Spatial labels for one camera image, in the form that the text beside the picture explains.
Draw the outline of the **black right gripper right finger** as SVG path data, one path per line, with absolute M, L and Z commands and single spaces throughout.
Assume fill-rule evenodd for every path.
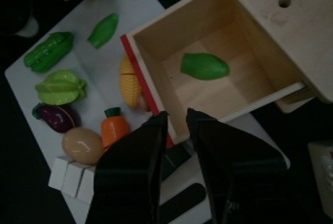
M 288 166 L 276 148 L 195 109 L 186 116 L 215 224 L 297 224 Z

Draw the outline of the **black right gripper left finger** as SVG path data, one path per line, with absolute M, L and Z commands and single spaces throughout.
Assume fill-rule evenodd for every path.
M 94 175 L 94 197 L 85 224 L 158 224 L 168 112 L 108 150 Z

